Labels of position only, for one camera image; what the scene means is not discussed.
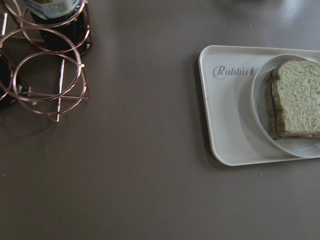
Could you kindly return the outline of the cream rabbit tray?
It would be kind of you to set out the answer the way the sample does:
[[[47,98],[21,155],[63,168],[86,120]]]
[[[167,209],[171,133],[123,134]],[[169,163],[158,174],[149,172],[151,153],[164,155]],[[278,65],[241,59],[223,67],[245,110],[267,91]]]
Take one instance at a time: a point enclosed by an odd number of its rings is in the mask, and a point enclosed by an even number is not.
[[[251,86],[258,68],[278,55],[318,63],[317,50],[211,45],[198,64],[211,150],[228,166],[302,160],[271,144],[251,108]]]

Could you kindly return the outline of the white round plate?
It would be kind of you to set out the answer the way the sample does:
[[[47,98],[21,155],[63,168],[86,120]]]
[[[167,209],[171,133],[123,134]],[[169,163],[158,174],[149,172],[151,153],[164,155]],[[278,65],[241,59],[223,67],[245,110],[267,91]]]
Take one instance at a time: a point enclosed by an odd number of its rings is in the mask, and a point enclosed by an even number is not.
[[[254,76],[250,90],[250,105],[255,122],[265,138],[275,147],[298,158],[312,159],[320,156],[320,141],[315,138],[272,138],[267,107],[267,76],[276,67],[287,61],[306,61],[305,57],[293,54],[277,55],[268,59]]]

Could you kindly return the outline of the bread slice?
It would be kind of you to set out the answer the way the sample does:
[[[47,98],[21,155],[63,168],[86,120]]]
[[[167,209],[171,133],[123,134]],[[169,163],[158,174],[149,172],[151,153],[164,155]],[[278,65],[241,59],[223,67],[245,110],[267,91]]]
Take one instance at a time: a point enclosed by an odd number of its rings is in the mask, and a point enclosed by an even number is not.
[[[273,74],[272,71],[268,73],[265,78],[266,87],[265,87],[265,102],[268,113],[268,130],[269,135],[273,140],[280,139],[279,134],[277,133],[277,121],[276,121],[276,110],[274,107],[274,100],[272,95],[272,82],[273,82]]]
[[[320,65],[289,60],[272,70],[271,83],[280,138],[320,138]]]

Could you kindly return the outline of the tea bottle middle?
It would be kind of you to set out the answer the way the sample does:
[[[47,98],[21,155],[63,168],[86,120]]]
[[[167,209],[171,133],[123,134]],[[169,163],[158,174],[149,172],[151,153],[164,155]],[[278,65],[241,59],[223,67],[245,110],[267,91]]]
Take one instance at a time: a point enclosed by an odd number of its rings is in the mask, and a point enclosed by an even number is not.
[[[25,0],[34,22],[67,37],[83,55],[91,46],[82,0]]]

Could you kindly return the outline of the tea bottle front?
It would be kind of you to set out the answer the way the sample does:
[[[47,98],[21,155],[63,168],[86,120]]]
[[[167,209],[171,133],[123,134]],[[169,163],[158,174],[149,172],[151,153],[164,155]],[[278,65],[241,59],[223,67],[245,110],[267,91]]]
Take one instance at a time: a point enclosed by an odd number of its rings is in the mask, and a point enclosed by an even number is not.
[[[16,70],[16,65],[10,60],[10,58],[3,52],[0,53],[0,83],[7,89],[10,86],[11,77]],[[18,74],[16,77],[16,85],[19,93],[27,91],[29,86],[23,77]],[[0,88],[0,109],[5,109],[12,106],[16,102],[16,98],[5,94],[3,88]]]

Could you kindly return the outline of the tea bottle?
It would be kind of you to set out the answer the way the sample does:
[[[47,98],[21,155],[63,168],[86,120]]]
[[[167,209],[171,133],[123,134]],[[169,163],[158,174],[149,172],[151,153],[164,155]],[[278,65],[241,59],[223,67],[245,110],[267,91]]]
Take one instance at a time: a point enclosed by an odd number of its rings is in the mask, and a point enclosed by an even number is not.
[[[0,83],[7,89],[10,86],[11,77],[16,70],[16,65],[10,60],[10,58],[3,52],[0,53]],[[16,85],[19,93],[27,91],[29,86],[23,77],[18,74],[16,77]],[[0,109],[5,109],[12,106],[16,102],[16,98],[5,94],[3,88],[0,88]]]
[[[67,37],[83,55],[91,46],[82,0],[25,0],[34,22]]]

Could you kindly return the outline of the bread slice under egg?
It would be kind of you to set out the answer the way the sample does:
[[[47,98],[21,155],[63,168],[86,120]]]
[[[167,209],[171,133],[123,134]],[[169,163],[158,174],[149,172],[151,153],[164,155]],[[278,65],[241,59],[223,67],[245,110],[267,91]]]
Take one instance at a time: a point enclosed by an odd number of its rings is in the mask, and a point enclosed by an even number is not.
[[[276,121],[276,110],[274,107],[274,100],[272,95],[272,82],[273,82],[273,74],[272,71],[268,73],[265,78],[266,87],[265,87],[265,102],[268,113],[268,130],[269,135],[273,140],[280,139],[279,134],[277,133],[277,121]]]

